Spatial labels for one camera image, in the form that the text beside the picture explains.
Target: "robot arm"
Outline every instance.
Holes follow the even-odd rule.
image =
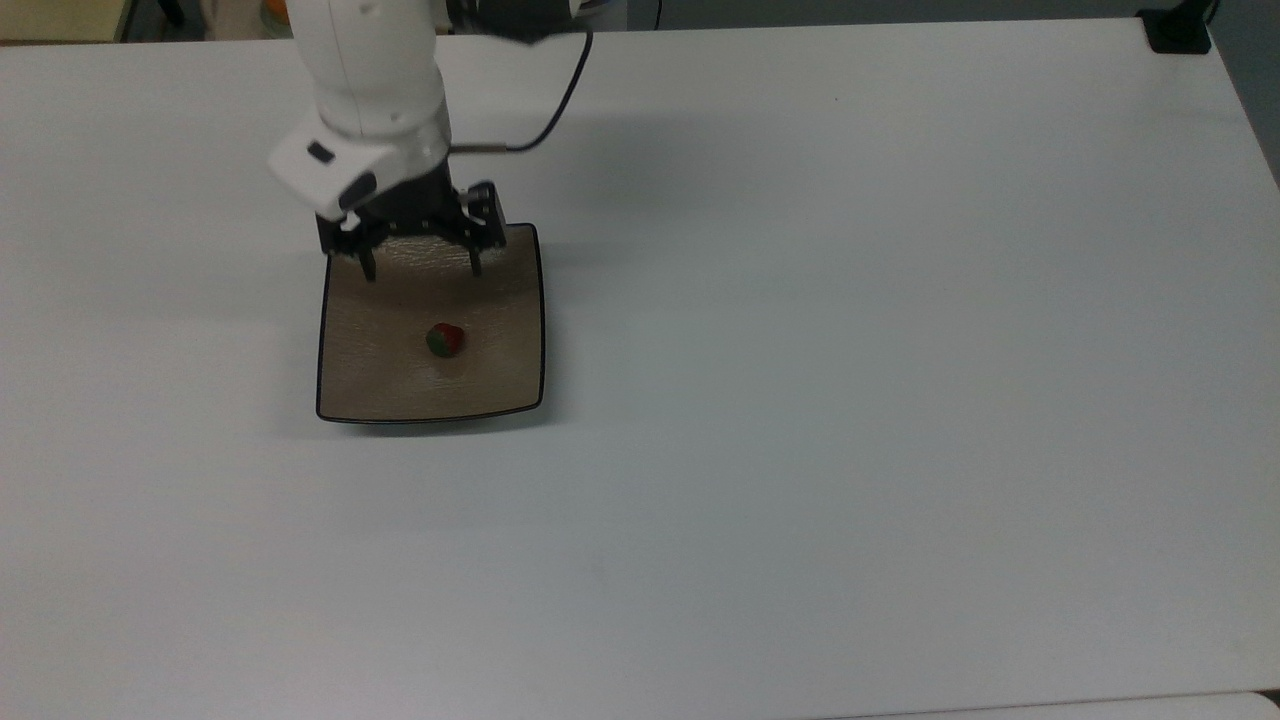
[[[451,0],[457,19],[532,41],[566,29],[581,0]],[[388,236],[434,234],[479,254],[506,245],[492,183],[458,192],[448,170],[444,83],[430,0],[293,0],[289,22],[315,105],[269,165],[316,214],[325,252],[360,259]]]

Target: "floor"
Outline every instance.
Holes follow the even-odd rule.
[[[762,27],[869,22],[1133,17],[1170,0],[614,0],[626,3],[631,28]],[[187,22],[164,20],[155,0],[137,0],[128,41],[204,40],[198,0],[179,0]],[[1280,183],[1280,1],[1222,0],[1213,38],[1271,172]]]

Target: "table surface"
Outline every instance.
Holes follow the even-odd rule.
[[[579,40],[442,38],[458,141]],[[6,716],[771,720],[1280,687],[1280,193],[1137,20],[602,35],[541,409],[312,416],[288,41],[0,50]]]
[[[1280,708],[1253,693],[1165,697],[913,714],[911,720],[1280,720]]]
[[[131,0],[4,0],[0,42],[115,42]]]

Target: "square plate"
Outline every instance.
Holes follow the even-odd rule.
[[[330,258],[320,320],[316,415],[338,423],[434,423],[506,415],[543,400],[543,265],[532,225],[509,225],[507,246],[471,275],[461,247],[388,238],[374,252],[378,282]],[[463,329],[462,350],[436,357],[426,333]]]

